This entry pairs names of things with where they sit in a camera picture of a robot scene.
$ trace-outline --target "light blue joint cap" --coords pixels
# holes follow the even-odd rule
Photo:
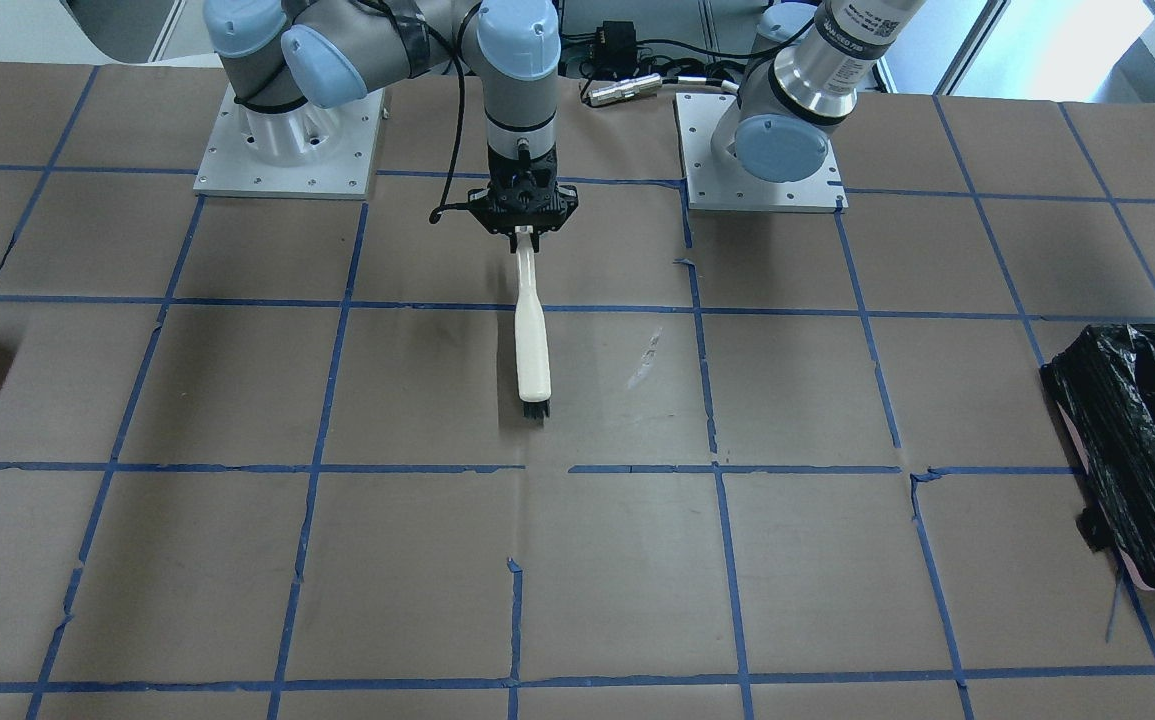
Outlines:
[[[550,0],[484,0],[478,40],[501,74],[535,81],[559,65],[559,14]]]
[[[811,123],[788,116],[754,116],[737,126],[737,159],[763,181],[800,181],[821,169],[830,140]]]
[[[805,3],[777,3],[763,10],[755,32],[781,45],[800,31],[815,13],[815,6]]]
[[[293,70],[293,80],[307,101],[320,107],[336,107],[368,95],[359,70],[315,28],[290,27],[280,42],[288,68]]]
[[[275,40],[288,17],[280,0],[206,0],[203,24],[222,58],[252,55]]]

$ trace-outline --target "black bristles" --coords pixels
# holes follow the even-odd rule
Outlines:
[[[527,402],[523,404],[523,416],[528,420],[545,420],[550,416],[550,401]]]

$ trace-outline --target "grid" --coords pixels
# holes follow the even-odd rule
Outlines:
[[[94,68],[87,79],[83,91],[80,92],[79,101],[75,102],[70,118],[66,124],[61,136],[55,142],[47,164],[45,165],[10,165],[0,164],[0,170],[27,170],[27,172],[38,172],[40,177],[33,193],[30,195],[25,208],[20,214],[16,223],[13,240],[5,251],[0,261],[0,273],[7,259],[16,247],[16,242],[21,232],[24,231],[33,209],[45,191],[51,178],[59,175],[69,173],[117,173],[117,175],[180,175],[193,176],[194,170],[187,168],[67,168],[60,165],[62,151],[68,143],[70,132],[75,123],[82,114],[89,94],[94,88],[94,81],[98,77],[100,69]],[[910,500],[914,512],[914,521],[919,536],[921,555],[923,555],[926,566],[927,581],[932,587],[937,602],[937,611],[941,619],[944,639],[949,658],[949,669],[929,670],[914,669],[903,670],[856,670],[856,671],[820,671],[820,673],[757,673],[752,671],[747,660],[746,628],[742,615],[742,588],[738,587],[737,552],[733,550],[733,524],[732,514],[729,511],[728,481],[733,477],[745,477],[745,475],[901,475],[909,468],[897,465],[765,465],[765,463],[733,463],[725,462],[720,455],[720,432],[722,428],[717,424],[715,413],[714,393],[711,387],[710,359],[708,354],[708,342],[706,342],[706,320],[715,316],[825,316],[825,318],[856,318],[860,322],[864,333],[865,346],[869,349],[870,359],[874,364],[874,383],[884,407],[884,420],[892,438],[894,448],[902,448],[901,413],[894,406],[889,393],[891,379],[884,372],[882,340],[877,340],[871,320],[880,318],[894,319],[957,319],[957,320],[988,320],[989,322],[1020,324],[1024,328],[1026,337],[1034,354],[1035,361],[1042,364],[1044,352],[1040,348],[1040,339],[1035,333],[1034,325],[1037,322],[1155,322],[1155,316],[1053,316],[1030,313],[1026,310],[1021,292],[1013,282],[1009,266],[1007,265],[1005,252],[999,245],[992,223],[988,215],[988,209],[983,200],[998,201],[1044,201],[1044,202],[1089,202],[1089,205],[1106,205],[1122,225],[1126,242],[1133,248],[1135,259],[1139,260],[1141,269],[1149,279],[1152,290],[1155,292],[1155,274],[1148,263],[1147,257],[1141,251],[1137,238],[1122,214],[1124,205],[1155,205],[1155,199],[1148,196],[1116,196],[1106,186],[1106,179],[1098,171],[1093,155],[1086,147],[1083,139],[1076,131],[1075,124],[1071,120],[1070,111],[1061,106],[1061,117],[1065,118],[1070,133],[1074,136],[1080,151],[1083,153],[1086,163],[1091,169],[1094,177],[1103,191],[1102,196],[1049,196],[1049,195],[1013,195],[1013,193],[985,193],[978,192],[969,168],[964,163],[960,144],[957,144],[955,132],[952,132],[951,123],[944,113],[942,104],[938,99],[933,101],[947,141],[957,162],[957,169],[964,178],[967,192],[957,191],[927,191],[927,190],[903,190],[903,188],[866,188],[848,187],[848,192],[856,196],[865,195],[896,195],[896,196],[961,196],[970,199],[984,232],[988,235],[990,248],[998,262],[998,270],[1015,305],[1013,313],[952,313],[952,311],[897,311],[877,310],[866,305],[864,287],[862,287],[859,269],[855,262],[854,252],[848,238],[848,217],[842,211],[834,214],[833,222],[839,233],[839,246],[845,259],[848,279],[850,279],[852,292],[856,300],[856,310],[851,309],[820,309],[820,307],[731,307],[731,306],[708,306],[702,302],[699,282],[699,270],[688,260],[679,260],[685,266],[691,291],[691,305],[547,305],[546,310],[553,314],[661,314],[661,316],[691,316],[693,329],[695,329],[696,342],[696,379],[702,404],[705,406],[706,440],[710,454],[709,463],[665,463],[665,465],[640,465],[640,463],[593,463],[573,465],[568,474],[666,474],[666,475],[705,475],[713,478],[715,510],[718,512],[720,534],[722,534],[723,564],[726,577],[726,592],[729,610],[731,610],[731,624],[733,636],[733,655],[736,656],[736,673],[722,674],[696,674],[696,675],[629,675],[629,676],[603,676],[603,675],[572,675],[554,676],[544,680],[522,680],[521,676],[521,647],[527,644],[526,616],[528,607],[526,604],[526,580],[528,567],[521,567],[514,559],[505,559],[502,564],[504,573],[512,578],[512,602],[511,602],[511,666],[509,674],[501,678],[402,678],[402,680],[349,680],[349,678],[323,678],[323,680],[290,680],[286,676],[289,665],[289,653],[295,641],[295,626],[301,601],[301,579],[306,570],[311,539],[315,529],[316,520],[316,496],[320,492],[320,480],[325,474],[353,474],[353,475],[385,475],[385,474],[498,474],[509,470],[523,470],[524,465],[514,463],[341,463],[325,461],[327,436],[330,432],[330,424],[334,411],[334,400],[336,386],[338,386],[338,374],[341,369],[341,357],[343,357],[346,340],[346,328],[352,310],[412,310],[412,311],[469,311],[469,313],[499,313],[499,311],[511,310],[509,305],[486,304],[486,302],[403,302],[403,300],[358,300],[357,279],[362,252],[365,248],[365,231],[368,222],[368,206],[364,205],[359,210],[357,231],[353,235],[353,248],[350,255],[349,270],[345,279],[343,292],[338,300],[298,300],[277,299],[277,297],[254,297],[254,299],[213,299],[213,297],[178,297],[176,289],[184,266],[187,263],[192,248],[192,242],[196,236],[199,222],[210,200],[199,199],[194,205],[193,214],[187,233],[185,233],[173,273],[162,296],[79,296],[79,295],[10,295],[0,294],[0,302],[28,302],[28,304],[126,304],[147,305],[157,307],[156,329],[147,342],[146,350],[137,366],[135,381],[132,392],[126,401],[124,414],[117,430],[114,446],[111,447],[110,458],[106,462],[65,462],[65,461],[14,461],[13,459],[0,459],[0,470],[16,469],[28,472],[91,472],[100,473],[100,489],[96,495],[96,500],[89,514],[88,524],[83,533],[83,541],[79,548],[79,565],[70,573],[68,589],[65,593],[64,610],[65,621],[57,626],[52,641],[49,644],[46,655],[39,666],[38,678],[33,683],[12,682],[0,683],[0,695],[29,696],[30,702],[27,711],[27,719],[33,720],[39,715],[40,706],[45,697],[68,693],[143,693],[148,691],[162,692],[233,692],[247,691],[254,693],[269,693],[269,706],[267,717],[271,720],[280,717],[281,702],[289,693],[315,692],[315,691],[505,691],[507,693],[507,717],[509,720],[516,719],[521,714],[521,703],[519,693],[530,688],[610,688],[610,686],[687,686],[687,685],[736,685],[742,692],[742,715],[747,720],[760,717],[757,712],[755,688],[763,685],[798,685],[798,684],[855,684],[855,683],[910,683],[925,680],[926,682],[953,682],[957,691],[957,699],[962,707],[962,714],[967,719],[974,717],[971,683],[975,680],[1042,680],[1042,678],[1097,678],[1097,676],[1143,676],[1155,678],[1155,637],[1152,632],[1150,621],[1147,610],[1143,608],[1140,597],[1125,584],[1131,610],[1143,630],[1145,640],[1148,643],[1153,665],[1087,665],[1087,666],[998,666],[998,667],[964,667],[961,659],[960,647],[956,641],[955,628],[953,628],[952,610],[947,602],[946,593],[942,592],[942,578],[938,571],[937,559],[933,552],[933,543],[930,542],[925,517],[921,512],[921,487],[924,483],[932,483],[934,480],[944,477],[971,477],[971,475],[1052,475],[1052,477],[1068,477],[1076,474],[1076,469],[1068,466],[947,466],[947,468],[929,469],[926,473],[911,473],[910,477]],[[381,170],[380,175],[389,177],[434,177],[437,173],[422,172],[420,170]],[[482,179],[483,173],[459,173],[463,179]],[[683,248],[693,247],[693,238],[690,227],[690,215],[687,211],[687,192],[685,184],[678,179],[603,179],[603,178],[565,178],[565,181],[580,184],[627,184],[627,186],[656,186],[665,187],[678,192],[679,209],[681,209]],[[322,391],[322,403],[320,420],[316,424],[315,445],[313,455],[308,462],[299,463],[254,463],[254,465],[224,465],[224,463],[165,463],[165,462],[129,462],[121,460],[124,443],[128,436],[133,423],[137,401],[142,395],[149,370],[157,347],[161,344],[161,329],[169,322],[174,310],[187,306],[252,306],[252,307],[316,307],[323,310],[338,311],[336,319],[333,350],[329,368],[327,368],[325,391]],[[284,614],[283,629],[280,634],[280,653],[275,673],[271,678],[239,678],[225,680],[225,682],[207,683],[152,683],[152,682],[64,682],[64,680],[52,680],[53,666],[57,655],[65,643],[66,630],[73,615],[70,606],[77,597],[79,589],[84,579],[84,567],[88,562],[89,551],[94,547],[94,537],[100,524],[103,506],[105,506],[112,478],[117,473],[253,473],[253,474],[299,474],[306,475],[306,512],[301,520],[301,532],[299,532],[297,552],[295,554],[295,579],[290,584],[286,610]]]

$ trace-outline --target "metal mounting plate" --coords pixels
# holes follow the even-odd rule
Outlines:
[[[675,97],[690,208],[763,213],[833,213],[840,206],[847,208],[834,146],[818,172],[802,181],[761,181],[736,159],[715,158],[710,135],[733,102],[729,95],[701,92]]]
[[[367,200],[381,131],[382,95],[383,91],[372,92],[363,101],[336,109],[341,136],[311,163],[277,168],[264,163],[245,143],[244,110],[234,104],[234,90],[226,88],[199,163],[194,191],[213,196]]]

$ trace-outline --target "black power adapter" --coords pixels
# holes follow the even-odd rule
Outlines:
[[[604,24],[595,31],[590,61],[595,79],[634,77],[640,65],[635,23],[628,20],[604,20]]]

